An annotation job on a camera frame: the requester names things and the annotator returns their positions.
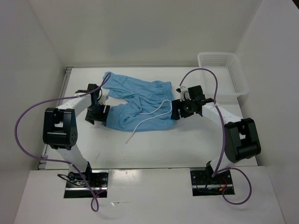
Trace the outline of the light blue shorts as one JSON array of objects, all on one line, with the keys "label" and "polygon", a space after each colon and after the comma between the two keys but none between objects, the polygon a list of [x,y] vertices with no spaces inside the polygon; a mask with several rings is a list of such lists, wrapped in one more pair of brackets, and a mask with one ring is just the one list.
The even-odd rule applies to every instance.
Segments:
[{"label": "light blue shorts", "polygon": [[123,99],[125,104],[111,106],[106,127],[125,132],[160,131],[171,128],[171,101],[174,100],[171,82],[143,81],[118,75],[111,76],[102,86],[108,96]]}]

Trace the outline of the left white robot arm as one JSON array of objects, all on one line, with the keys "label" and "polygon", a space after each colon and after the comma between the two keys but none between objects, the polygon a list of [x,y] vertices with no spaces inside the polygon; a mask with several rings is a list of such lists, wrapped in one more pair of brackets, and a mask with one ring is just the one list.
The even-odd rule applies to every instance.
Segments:
[{"label": "left white robot arm", "polygon": [[94,125],[107,122],[110,106],[106,105],[108,95],[96,84],[89,84],[86,90],[75,95],[56,108],[47,108],[44,113],[43,141],[58,151],[69,166],[67,180],[77,181],[86,187],[96,181],[90,163],[83,157],[79,147],[77,116],[87,110],[85,121]]}]

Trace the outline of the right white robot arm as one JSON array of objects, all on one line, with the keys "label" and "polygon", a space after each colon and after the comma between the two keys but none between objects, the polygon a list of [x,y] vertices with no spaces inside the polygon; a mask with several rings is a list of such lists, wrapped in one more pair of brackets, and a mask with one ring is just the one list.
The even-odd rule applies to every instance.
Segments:
[{"label": "right white robot arm", "polygon": [[214,99],[206,98],[200,85],[190,88],[180,86],[176,92],[180,98],[171,102],[172,120],[198,114],[219,125],[224,134],[224,148],[220,156],[206,164],[205,178],[209,183],[216,183],[225,171],[239,161],[261,153],[253,119],[236,116],[219,106]]}]

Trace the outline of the white perforated plastic basket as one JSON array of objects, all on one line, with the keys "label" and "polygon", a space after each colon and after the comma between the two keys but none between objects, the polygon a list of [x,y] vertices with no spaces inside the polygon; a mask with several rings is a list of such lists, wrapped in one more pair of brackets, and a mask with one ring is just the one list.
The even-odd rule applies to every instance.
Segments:
[{"label": "white perforated plastic basket", "polygon": [[201,52],[200,68],[212,71],[218,80],[217,99],[229,101],[249,93],[249,87],[236,54],[227,52]]}]

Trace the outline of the aluminium table edge rail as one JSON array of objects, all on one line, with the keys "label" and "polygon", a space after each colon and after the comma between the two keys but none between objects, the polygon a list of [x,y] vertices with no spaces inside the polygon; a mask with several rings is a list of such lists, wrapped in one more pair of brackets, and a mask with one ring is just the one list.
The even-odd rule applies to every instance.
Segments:
[{"label": "aluminium table edge rail", "polygon": [[47,108],[44,113],[43,141],[45,148],[58,150],[61,147],[67,151],[71,147],[63,144],[70,139],[71,117],[73,109]]}]

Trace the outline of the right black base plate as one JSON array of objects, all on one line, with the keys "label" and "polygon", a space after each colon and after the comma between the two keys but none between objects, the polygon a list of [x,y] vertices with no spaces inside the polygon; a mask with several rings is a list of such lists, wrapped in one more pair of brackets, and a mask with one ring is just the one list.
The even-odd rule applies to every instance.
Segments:
[{"label": "right black base plate", "polygon": [[230,171],[209,179],[203,168],[190,169],[193,196],[234,195],[233,181]]}]

